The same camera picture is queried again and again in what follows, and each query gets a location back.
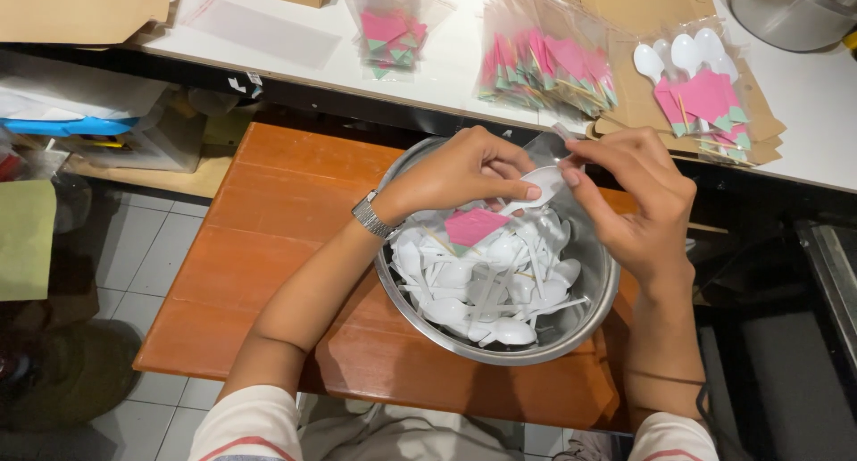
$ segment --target person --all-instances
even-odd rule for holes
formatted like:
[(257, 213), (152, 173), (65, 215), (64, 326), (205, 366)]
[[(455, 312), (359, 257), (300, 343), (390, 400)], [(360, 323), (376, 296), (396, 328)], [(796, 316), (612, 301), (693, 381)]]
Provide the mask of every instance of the person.
[[(685, 254), (696, 186), (651, 128), (570, 140), (566, 148), (570, 156), (558, 165), (563, 178), (598, 239), (640, 286), (625, 364), (637, 433), (630, 459), (717, 459), (697, 408), (705, 373), (691, 308), (694, 269)], [(580, 169), (585, 163), (613, 173), (637, 212), (614, 213)], [(371, 210), (396, 226), (414, 212), (474, 199), (536, 199), (538, 187), (520, 180), (534, 167), (520, 147), (482, 127), (465, 129), (387, 184)], [(191, 461), (514, 459), (461, 415), (385, 404), (310, 423), (298, 435), (295, 394), (304, 360), (384, 241), (352, 218), (274, 293), (196, 431)]]

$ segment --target silver wristwatch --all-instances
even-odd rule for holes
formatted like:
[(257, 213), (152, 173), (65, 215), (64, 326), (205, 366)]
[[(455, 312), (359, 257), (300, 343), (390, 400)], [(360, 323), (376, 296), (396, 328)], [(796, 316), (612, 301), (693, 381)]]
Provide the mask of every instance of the silver wristwatch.
[(374, 214), (374, 210), (372, 210), (370, 202), (372, 202), (372, 199), (377, 194), (378, 190), (372, 190), (369, 192), (369, 194), (366, 195), (366, 198), (360, 200), (360, 203), (351, 209), (351, 214), (354, 215), (358, 222), (360, 222), (362, 226), (366, 227), (369, 232), (386, 240), (399, 231), (401, 224), (391, 227), (381, 222), (378, 215)]

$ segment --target metal container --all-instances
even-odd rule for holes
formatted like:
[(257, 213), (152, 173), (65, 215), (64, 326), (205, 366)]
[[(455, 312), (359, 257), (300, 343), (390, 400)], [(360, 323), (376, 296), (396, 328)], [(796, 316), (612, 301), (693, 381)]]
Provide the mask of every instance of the metal container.
[(731, 5), (744, 28), (789, 51), (839, 42), (857, 24), (857, 0), (731, 0)]
[[(439, 137), (427, 138), (405, 151), (384, 175), (380, 187), (411, 168), (446, 140), (447, 138)], [(573, 257), (581, 264), (580, 277), (572, 287), (572, 298), (586, 296), (591, 302), (540, 315), (537, 320), (537, 342), (534, 345), (498, 346), (499, 343), (493, 343), (482, 349), (476, 343), (424, 320), (416, 314), (411, 302), (405, 300), (398, 289), (402, 281), (390, 269), (392, 250), (389, 243), (384, 245), (375, 258), (375, 269), (378, 271), (381, 285), (392, 303), (417, 330), (435, 344), (460, 356), (499, 366), (527, 366), (563, 356), (588, 339), (607, 316), (619, 287), (620, 269), (604, 245), (596, 239), (592, 221), (574, 200), (570, 191), (557, 194), (550, 206), (560, 218), (567, 218), (572, 223), (571, 240), (561, 253), (561, 258)]]

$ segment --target red stripe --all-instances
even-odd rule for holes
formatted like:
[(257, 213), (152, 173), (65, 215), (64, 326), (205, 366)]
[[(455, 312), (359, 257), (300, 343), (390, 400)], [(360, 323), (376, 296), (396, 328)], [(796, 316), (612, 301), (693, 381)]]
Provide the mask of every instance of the red stripe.
[(207, 454), (203, 457), (200, 457), (200, 461), (208, 461), (209, 459), (211, 459), (211, 458), (217, 456), (218, 454), (226, 451), (230, 447), (236, 446), (239, 444), (263, 445), (267, 448), (271, 448), (274, 452), (277, 453), (277, 455), (279, 455), (280, 457), (285, 459), (285, 461), (295, 461), (294, 457), (289, 456), (285, 451), (280, 449), (279, 446), (274, 445), (274, 444), (268, 442), (268, 440), (266, 440), (262, 437), (259, 437), (259, 436), (245, 436), (243, 438), (238, 438), (238, 439), (230, 442), (229, 444), (224, 444), (224, 445), (220, 446), (219, 448), (215, 449), (214, 451), (210, 452), (209, 454)]
[(692, 461), (702, 461), (702, 459), (700, 459), (696, 456), (693, 456), (691, 453), (688, 453), (687, 451), (685, 451), (683, 449), (670, 449), (668, 451), (658, 451), (657, 453), (650, 454), (643, 461), (652, 461), (653, 459), (658, 459), (659, 457), (665, 457), (665, 456), (687, 456), (687, 457), (691, 458)]

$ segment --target hand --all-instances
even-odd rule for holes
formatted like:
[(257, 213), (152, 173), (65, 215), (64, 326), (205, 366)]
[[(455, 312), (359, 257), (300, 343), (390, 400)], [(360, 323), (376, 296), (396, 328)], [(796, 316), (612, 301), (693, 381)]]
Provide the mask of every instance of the hand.
[(520, 180), (522, 171), (535, 168), (521, 147), (483, 127), (465, 128), (387, 184), (372, 207), (382, 222), (396, 225), (414, 212), (478, 199), (537, 199), (541, 189)]
[[(574, 198), (595, 223), (595, 235), (641, 286), (677, 282), (692, 266), (685, 253), (687, 222), (696, 184), (682, 176), (652, 128), (605, 135), (600, 141), (570, 141), (572, 156), (559, 164)], [(578, 167), (597, 163), (633, 195), (637, 212), (618, 215)]]

